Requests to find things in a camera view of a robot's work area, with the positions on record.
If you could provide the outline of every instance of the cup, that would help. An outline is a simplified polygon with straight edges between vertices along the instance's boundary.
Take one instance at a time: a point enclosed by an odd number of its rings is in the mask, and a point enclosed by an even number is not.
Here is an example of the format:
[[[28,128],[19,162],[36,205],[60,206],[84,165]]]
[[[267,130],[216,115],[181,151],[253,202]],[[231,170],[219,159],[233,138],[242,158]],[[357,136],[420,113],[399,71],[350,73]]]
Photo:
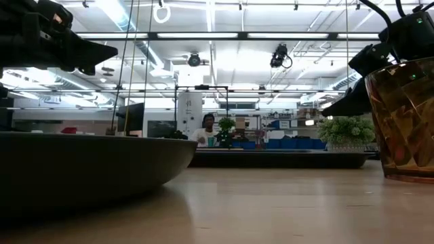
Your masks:
[[[213,147],[215,141],[216,141],[216,138],[215,138],[214,136],[209,137],[209,138],[208,138],[208,147]]]

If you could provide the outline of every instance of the robotic arm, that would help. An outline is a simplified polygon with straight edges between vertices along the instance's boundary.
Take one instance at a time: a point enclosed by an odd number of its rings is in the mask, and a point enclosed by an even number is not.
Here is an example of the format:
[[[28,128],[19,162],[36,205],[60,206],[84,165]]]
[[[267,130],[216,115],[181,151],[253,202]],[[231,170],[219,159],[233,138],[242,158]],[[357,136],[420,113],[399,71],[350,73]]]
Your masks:
[[[360,1],[379,13],[386,21],[387,27],[378,35],[381,43],[367,45],[348,63],[362,78],[357,81],[354,89],[347,90],[342,99],[324,109],[323,116],[356,116],[371,112],[365,77],[392,65],[387,60],[389,54],[397,63],[400,63],[401,59],[411,61],[434,56],[434,23],[426,13],[434,3],[424,8],[419,5],[413,9],[412,14],[405,15],[401,1],[396,0],[401,18],[392,23],[386,13],[376,5],[368,0]]]
[[[17,66],[95,75],[95,65],[117,49],[83,40],[72,23],[72,13],[49,0],[0,0],[0,78],[3,68]]]

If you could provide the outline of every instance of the person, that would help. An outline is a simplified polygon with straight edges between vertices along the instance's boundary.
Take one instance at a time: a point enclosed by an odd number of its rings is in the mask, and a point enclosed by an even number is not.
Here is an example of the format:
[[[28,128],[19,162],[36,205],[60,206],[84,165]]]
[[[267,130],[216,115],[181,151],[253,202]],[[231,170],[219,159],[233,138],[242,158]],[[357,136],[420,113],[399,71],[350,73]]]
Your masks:
[[[202,128],[196,129],[195,132],[193,132],[193,135],[191,135],[191,140],[198,142],[198,147],[208,147],[208,138],[213,138],[218,134],[217,131],[213,130],[214,121],[214,115],[210,113],[206,114],[203,116]]]

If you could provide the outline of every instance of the green plant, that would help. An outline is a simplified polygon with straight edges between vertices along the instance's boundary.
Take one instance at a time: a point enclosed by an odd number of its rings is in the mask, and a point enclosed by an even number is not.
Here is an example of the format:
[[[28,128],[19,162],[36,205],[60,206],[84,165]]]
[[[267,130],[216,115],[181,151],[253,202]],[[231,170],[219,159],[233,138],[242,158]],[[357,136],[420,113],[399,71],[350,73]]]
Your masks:
[[[218,126],[220,126],[222,131],[229,131],[232,127],[235,126],[235,121],[230,118],[223,118],[219,120]]]
[[[219,120],[218,126],[220,126],[221,131],[216,135],[216,138],[220,146],[225,148],[232,147],[232,137],[229,135],[229,130],[235,126],[235,121],[230,118],[223,118]]]
[[[319,124],[319,139],[333,144],[367,144],[375,138],[372,122],[360,117],[335,117]]]

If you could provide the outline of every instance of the monitor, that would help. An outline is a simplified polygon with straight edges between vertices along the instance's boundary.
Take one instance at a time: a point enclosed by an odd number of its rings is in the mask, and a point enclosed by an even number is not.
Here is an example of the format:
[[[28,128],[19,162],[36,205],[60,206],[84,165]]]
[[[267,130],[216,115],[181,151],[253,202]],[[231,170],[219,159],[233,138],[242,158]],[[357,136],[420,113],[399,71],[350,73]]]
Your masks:
[[[133,104],[129,106],[119,107],[117,116],[117,131],[122,132],[127,123],[126,130],[127,135],[130,131],[143,130],[143,115],[144,115],[144,103]]]
[[[166,138],[175,131],[175,121],[148,121],[149,138]]]

